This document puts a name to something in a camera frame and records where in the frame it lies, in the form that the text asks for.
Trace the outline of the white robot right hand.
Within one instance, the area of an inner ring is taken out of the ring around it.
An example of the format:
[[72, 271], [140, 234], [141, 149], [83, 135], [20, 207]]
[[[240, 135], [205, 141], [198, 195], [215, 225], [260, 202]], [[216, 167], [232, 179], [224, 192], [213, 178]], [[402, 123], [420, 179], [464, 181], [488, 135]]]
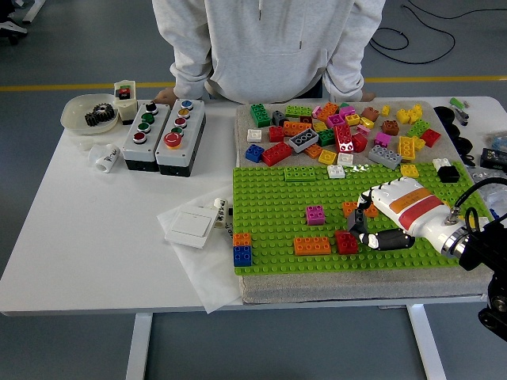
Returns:
[[[371, 205], [396, 224], [393, 230], [370, 233], [364, 211]], [[427, 188], [410, 177], [373, 186], [361, 193], [348, 217], [348, 230], [361, 243], [377, 250], [407, 249], [416, 238], [427, 239], [448, 257], [466, 236], [464, 221]]]

